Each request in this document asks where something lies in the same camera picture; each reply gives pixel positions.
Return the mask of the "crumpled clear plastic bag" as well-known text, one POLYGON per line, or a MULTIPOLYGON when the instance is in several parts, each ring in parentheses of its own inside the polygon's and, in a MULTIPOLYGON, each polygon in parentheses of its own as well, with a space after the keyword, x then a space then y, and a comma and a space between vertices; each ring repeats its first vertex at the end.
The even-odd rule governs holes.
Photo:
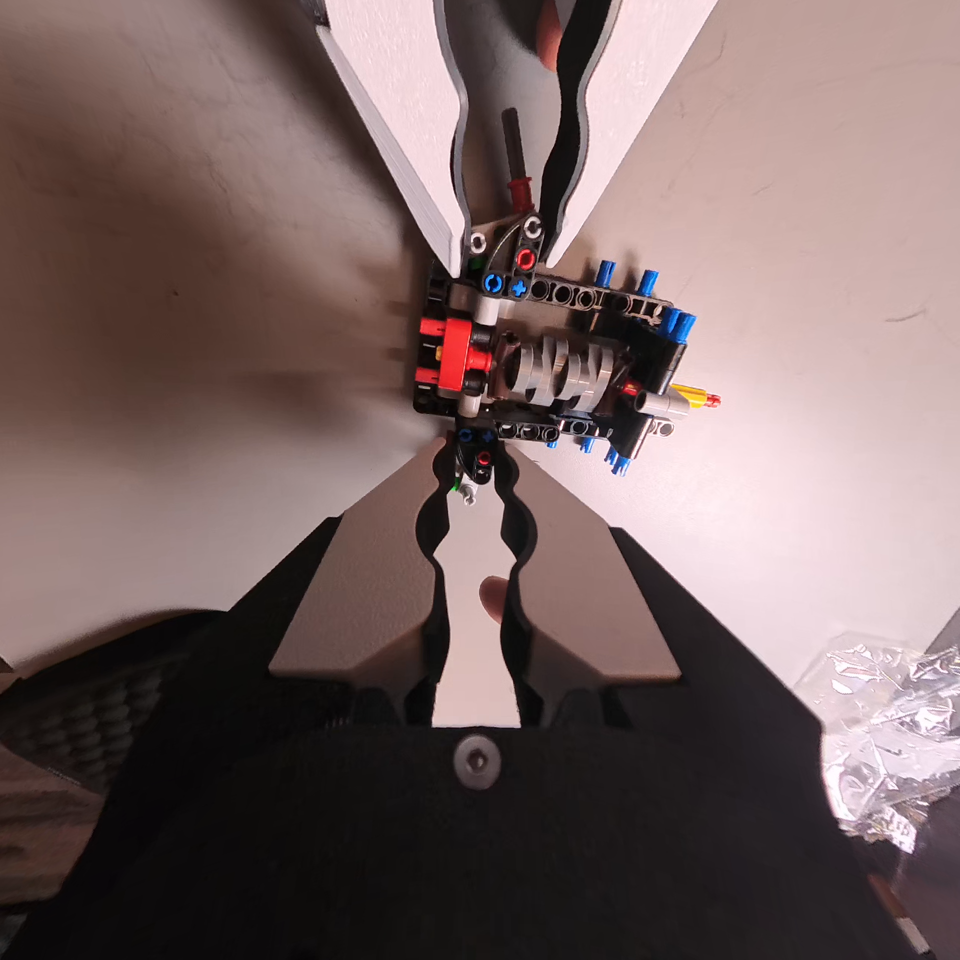
POLYGON ((794 691, 822 724, 826 798, 840 828, 906 855, 959 782, 959 654, 836 636, 794 691))

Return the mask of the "black mesh chair seat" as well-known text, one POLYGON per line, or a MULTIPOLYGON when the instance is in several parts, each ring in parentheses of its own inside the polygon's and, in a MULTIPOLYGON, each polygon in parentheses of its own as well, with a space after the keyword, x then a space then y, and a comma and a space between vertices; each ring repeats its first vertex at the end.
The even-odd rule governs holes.
POLYGON ((181 613, 19 678, 1 697, 3 747, 102 797, 220 610, 181 613))

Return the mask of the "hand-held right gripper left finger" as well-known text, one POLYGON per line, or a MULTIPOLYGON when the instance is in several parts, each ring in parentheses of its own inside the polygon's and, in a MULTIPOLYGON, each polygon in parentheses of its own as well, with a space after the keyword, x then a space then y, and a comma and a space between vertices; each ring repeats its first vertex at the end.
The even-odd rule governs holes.
POLYGON ((450 650, 435 552, 451 485, 450 441, 435 438, 342 514, 270 675, 381 690, 407 723, 432 722, 450 650))

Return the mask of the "person's left hand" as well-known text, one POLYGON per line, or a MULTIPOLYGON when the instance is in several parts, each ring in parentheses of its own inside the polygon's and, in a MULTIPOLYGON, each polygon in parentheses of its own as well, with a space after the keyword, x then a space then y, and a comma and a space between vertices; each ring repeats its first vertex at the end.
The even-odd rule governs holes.
POLYGON ((563 32, 556 2, 543 1, 535 27, 535 52, 539 62, 554 74, 563 32))

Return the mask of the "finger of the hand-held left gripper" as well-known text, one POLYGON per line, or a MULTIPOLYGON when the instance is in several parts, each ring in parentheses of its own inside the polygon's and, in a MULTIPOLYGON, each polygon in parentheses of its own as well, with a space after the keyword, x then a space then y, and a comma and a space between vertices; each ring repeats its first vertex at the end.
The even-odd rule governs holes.
POLYGON ((594 210, 714 1, 555 1, 560 112, 539 210, 556 266, 594 210))
POLYGON ((316 32, 424 239, 459 277, 469 100, 444 2, 318 2, 316 32))

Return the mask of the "lego chassis assembly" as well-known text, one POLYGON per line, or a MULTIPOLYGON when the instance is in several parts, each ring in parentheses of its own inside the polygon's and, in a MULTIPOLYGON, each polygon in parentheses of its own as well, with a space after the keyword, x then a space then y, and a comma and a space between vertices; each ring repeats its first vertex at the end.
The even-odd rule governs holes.
POLYGON ((502 114, 508 216, 475 226, 462 272, 430 265, 414 369, 413 407, 457 426, 493 426, 498 447, 525 441, 582 453, 608 443, 625 475, 644 442, 666 437, 721 397, 680 384, 696 316, 655 296, 659 274, 614 288, 616 263, 593 282, 546 270, 546 231, 526 174, 519 115, 502 114))

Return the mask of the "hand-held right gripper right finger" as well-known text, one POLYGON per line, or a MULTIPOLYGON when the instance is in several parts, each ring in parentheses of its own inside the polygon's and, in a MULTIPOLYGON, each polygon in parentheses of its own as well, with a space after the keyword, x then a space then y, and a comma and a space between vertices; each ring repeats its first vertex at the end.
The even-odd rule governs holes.
POLYGON ((548 726, 575 691, 677 682, 606 520, 516 446, 498 449, 494 486, 514 558, 500 639, 521 726, 548 726))

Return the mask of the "black lego beam subassembly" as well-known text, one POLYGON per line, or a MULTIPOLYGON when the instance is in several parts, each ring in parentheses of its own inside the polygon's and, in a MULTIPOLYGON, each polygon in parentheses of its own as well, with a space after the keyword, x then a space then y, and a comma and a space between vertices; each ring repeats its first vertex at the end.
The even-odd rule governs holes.
POLYGON ((479 491, 494 476, 499 445, 496 427, 457 426, 453 433, 454 482, 452 491, 468 507, 476 504, 479 491))

